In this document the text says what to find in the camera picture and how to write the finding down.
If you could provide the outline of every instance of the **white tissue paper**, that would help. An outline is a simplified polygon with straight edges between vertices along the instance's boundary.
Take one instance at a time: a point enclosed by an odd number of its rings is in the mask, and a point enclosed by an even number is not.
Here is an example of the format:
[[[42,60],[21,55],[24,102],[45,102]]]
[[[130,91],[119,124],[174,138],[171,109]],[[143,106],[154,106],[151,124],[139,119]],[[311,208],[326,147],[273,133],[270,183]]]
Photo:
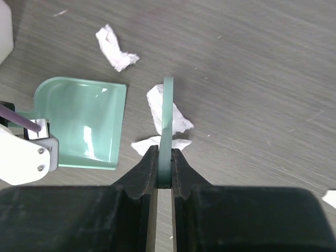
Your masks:
[[[336,208],[336,190],[328,190],[322,197],[322,200],[333,208]]]
[[[151,108],[153,121],[155,124],[156,131],[158,134],[162,134],[162,103],[163,103],[163,84],[156,85],[147,93],[147,100],[149,107]],[[183,133],[186,130],[192,129],[193,124],[185,119],[181,112],[177,109],[176,105],[173,103],[173,135],[177,132]],[[160,146],[161,136],[153,136],[146,140],[132,143],[131,146],[135,149],[139,155],[144,156],[152,145]],[[183,150],[192,141],[184,139],[175,139],[172,142],[173,149]]]
[[[135,149],[138,152],[139,155],[144,156],[150,146],[158,145],[160,147],[160,141],[161,141],[161,136],[158,135],[157,137],[153,136],[146,140],[132,143],[131,146],[133,149]],[[173,140],[172,142],[172,148],[183,150],[189,144],[191,144],[190,140],[176,139],[176,140]]]
[[[153,121],[158,134],[162,134],[162,103],[163,103],[163,84],[156,85],[147,93],[147,100],[151,108]],[[181,112],[173,103],[173,135],[177,132],[183,133],[192,129],[193,124],[185,119]]]
[[[135,64],[140,58],[136,54],[122,52],[111,26],[105,25],[96,33],[100,49],[117,72]]]

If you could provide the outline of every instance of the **dustpan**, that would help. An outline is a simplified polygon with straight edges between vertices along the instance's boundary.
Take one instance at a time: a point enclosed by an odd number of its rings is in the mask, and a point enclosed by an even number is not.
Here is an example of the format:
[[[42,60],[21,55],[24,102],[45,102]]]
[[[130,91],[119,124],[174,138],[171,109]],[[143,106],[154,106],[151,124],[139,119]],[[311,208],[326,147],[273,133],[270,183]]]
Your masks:
[[[158,188],[171,188],[172,137],[173,137],[173,77],[163,81],[162,135],[159,149]]]
[[[34,95],[28,119],[49,119],[59,140],[59,166],[115,170],[118,165],[126,85],[51,78]]]

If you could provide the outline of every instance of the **gray floor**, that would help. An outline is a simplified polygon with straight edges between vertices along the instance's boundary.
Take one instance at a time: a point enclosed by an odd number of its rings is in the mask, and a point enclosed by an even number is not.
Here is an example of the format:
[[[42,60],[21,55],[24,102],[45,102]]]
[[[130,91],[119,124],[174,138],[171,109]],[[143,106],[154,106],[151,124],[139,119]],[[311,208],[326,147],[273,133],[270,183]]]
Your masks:
[[[195,125],[183,153],[210,182],[317,197],[335,187],[335,0],[7,1],[15,50],[0,66],[0,100],[29,109],[54,76],[129,85],[118,170],[58,169],[35,185],[109,184],[133,167],[131,142],[156,135],[145,94],[172,75],[175,103]],[[95,38],[106,23],[141,57],[121,73]],[[171,251],[168,191],[159,204],[157,251]],[[323,206],[335,229],[336,210]]]

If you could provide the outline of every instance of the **green dustpan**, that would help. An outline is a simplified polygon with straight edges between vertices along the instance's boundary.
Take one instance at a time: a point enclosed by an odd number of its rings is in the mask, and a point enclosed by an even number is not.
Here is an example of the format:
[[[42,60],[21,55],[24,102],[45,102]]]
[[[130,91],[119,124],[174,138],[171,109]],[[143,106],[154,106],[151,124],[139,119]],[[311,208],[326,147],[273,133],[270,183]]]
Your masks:
[[[159,150],[158,187],[171,188],[172,137],[173,137],[173,77],[163,81],[162,135]]]
[[[51,78],[34,95],[28,119],[49,119],[59,140],[59,166],[115,170],[118,164],[126,85]]]

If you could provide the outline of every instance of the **white container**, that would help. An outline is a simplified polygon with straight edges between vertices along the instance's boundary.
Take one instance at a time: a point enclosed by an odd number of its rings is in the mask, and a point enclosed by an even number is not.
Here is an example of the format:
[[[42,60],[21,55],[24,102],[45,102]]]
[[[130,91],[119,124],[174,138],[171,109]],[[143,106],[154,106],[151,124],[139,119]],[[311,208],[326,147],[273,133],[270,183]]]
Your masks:
[[[13,24],[10,7],[0,0],[0,64],[13,51]]]

